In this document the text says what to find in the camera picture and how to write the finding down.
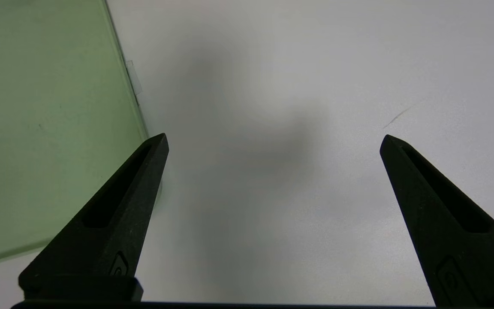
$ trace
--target white table surface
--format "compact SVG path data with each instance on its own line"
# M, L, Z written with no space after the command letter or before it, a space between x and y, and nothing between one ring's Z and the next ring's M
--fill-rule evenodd
M433 304L379 146L494 217L494 1L108 5L171 149L145 300Z

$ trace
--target scratch mark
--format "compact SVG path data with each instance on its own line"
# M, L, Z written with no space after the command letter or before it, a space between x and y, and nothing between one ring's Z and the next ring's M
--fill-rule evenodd
M406 109L404 109L403 111L401 111L398 115L396 115L396 117L392 118L392 120L383 127L383 129L386 129L386 127L388 127L389 125L391 125L392 123L394 123L394 121L396 121L400 116L402 116L404 113L406 113L407 111L409 111L411 108L417 106L418 104L424 102L424 100L420 100L419 102L407 107Z

